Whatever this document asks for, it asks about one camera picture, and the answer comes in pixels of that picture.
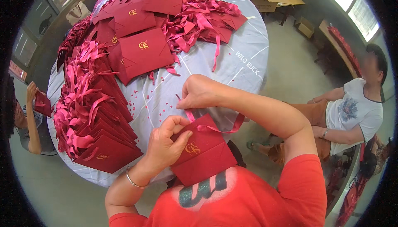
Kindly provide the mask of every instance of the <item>hand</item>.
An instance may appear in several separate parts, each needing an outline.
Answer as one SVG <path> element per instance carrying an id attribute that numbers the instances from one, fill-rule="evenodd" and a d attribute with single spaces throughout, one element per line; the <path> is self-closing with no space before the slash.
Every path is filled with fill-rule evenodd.
<path id="1" fill-rule="evenodd" d="M 322 138 L 325 131 L 326 128 L 322 128 L 319 126 L 312 126 L 312 132 L 314 133 L 315 138 Z"/>
<path id="2" fill-rule="evenodd" d="M 228 88 L 204 75 L 191 75 L 182 87 L 182 100 L 176 107 L 182 110 L 218 106 Z"/>
<path id="3" fill-rule="evenodd" d="M 37 91 L 39 91 L 39 89 L 37 88 L 36 84 L 33 81 L 30 82 L 30 84 L 27 86 L 27 89 L 26 89 L 26 103 L 27 104 L 32 104 Z"/>
<path id="4" fill-rule="evenodd" d="M 170 137 L 182 130 L 190 121 L 181 116 L 168 116 L 159 128 L 152 130 L 149 137 L 148 151 L 145 155 L 148 166 L 154 174 L 173 165 L 187 145 L 192 131 L 185 131 L 175 142 Z"/>

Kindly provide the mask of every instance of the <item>silver bangle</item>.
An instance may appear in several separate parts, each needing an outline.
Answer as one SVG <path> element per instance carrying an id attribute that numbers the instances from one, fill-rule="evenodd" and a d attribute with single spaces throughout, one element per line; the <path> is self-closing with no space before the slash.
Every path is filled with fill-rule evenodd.
<path id="1" fill-rule="evenodd" d="M 131 183 L 133 186 L 135 186 L 135 187 L 137 187 L 137 188 L 140 188 L 140 189 L 146 188 L 147 185 L 146 185 L 146 186 L 138 186 L 137 184 L 135 184 L 135 183 L 130 179 L 130 177 L 129 177 L 129 169 L 130 169 L 130 168 L 131 168 L 131 167 L 127 167 L 127 169 L 126 169 L 126 177 L 127 177 L 127 179 L 130 181 L 130 183 Z"/>
<path id="2" fill-rule="evenodd" d="M 326 133 L 328 132 L 328 130 L 329 130 L 329 129 L 326 129 L 326 130 L 325 130 L 324 135 L 322 136 L 322 139 L 325 139 L 325 135 L 326 135 Z"/>

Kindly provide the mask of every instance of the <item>sleeve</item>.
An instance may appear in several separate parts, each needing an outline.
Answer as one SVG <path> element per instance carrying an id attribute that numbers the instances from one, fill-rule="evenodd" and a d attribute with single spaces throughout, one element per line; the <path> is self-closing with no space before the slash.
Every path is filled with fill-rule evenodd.
<path id="1" fill-rule="evenodd" d="M 29 151 L 29 141 L 30 141 L 30 137 L 29 137 L 29 132 L 22 132 L 20 133 L 21 135 L 21 145 L 24 149 L 26 149 L 27 151 Z"/>
<path id="2" fill-rule="evenodd" d="M 372 110 L 365 115 L 364 119 L 359 123 L 365 143 L 372 139 L 382 123 L 383 116 L 380 115 L 376 110 Z"/>
<path id="3" fill-rule="evenodd" d="M 134 213 L 118 213 L 109 218 L 109 227 L 141 227 L 144 226 L 147 217 Z"/>
<path id="4" fill-rule="evenodd" d="M 343 86 L 344 93 L 347 93 L 348 91 L 355 90 L 355 88 L 357 88 L 358 86 L 362 86 L 361 80 L 363 80 L 363 79 L 356 78 L 356 79 L 353 79 L 353 80 L 345 83 Z"/>
<path id="5" fill-rule="evenodd" d="M 326 186 L 319 157 L 305 154 L 291 159 L 283 168 L 279 194 L 307 226 L 323 226 L 326 217 Z"/>

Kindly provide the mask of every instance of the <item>bag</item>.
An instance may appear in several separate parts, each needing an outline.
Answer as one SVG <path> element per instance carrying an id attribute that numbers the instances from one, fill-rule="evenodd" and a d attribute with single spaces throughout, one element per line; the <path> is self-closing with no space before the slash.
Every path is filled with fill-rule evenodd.
<path id="1" fill-rule="evenodd" d="M 45 116 L 51 117 L 52 109 L 50 100 L 44 94 L 42 94 L 42 92 L 37 91 L 35 100 L 35 111 Z"/>
<path id="2" fill-rule="evenodd" d="M 75 7 L 73 7 L 69 11 L 66 18 L 67 21 L 73 26 L 75 25 L 75 23 L 77 23 L 78 21 L 87 17 L 90 14 L 91 11 L 89 11 L 87 6 L 82 1 L 80 1 Z"/>

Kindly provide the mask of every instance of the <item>red satin ribbon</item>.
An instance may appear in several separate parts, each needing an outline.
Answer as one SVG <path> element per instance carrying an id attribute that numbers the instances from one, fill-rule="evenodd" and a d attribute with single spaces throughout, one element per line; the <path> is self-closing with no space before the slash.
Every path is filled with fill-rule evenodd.
<path id="1" fill-rule="evenodd" d="M 181 101 L 180 97 L 177 94 L 176 94 L 176 96 L 178 98 L 178 102 Z M 185 113 L 186 113 L 186 115 L 187 115 L 187 117 L 188 117 L 190 122 L 194 122 L 195 121 L 195 117 L 193 116 L 192 111 L 185 110 Z M 238 116 L 236 117 L 236 120 L 234 122 L 234 126 L 232 127 L 232 129 L 230 131 L 226 131 L 226 132 L 220 131 L 217 128 L 214 128 L 214 127 L 211 127 L 211 126 L 207 126 L 207 125 L 198 125 L 196 127 L 196 129 L 198 131 L 211 131 L 211 130 L 213 130 L 213 131 L 217 131 L 217 132 L 224 133 L 224 134 L 231 134 L 231 133 L 235 133 L 236 131 L 239 130 L 239 128 L 241 127 L 244 119 L 245 119 L 245 116 L 239 113 Z"/>

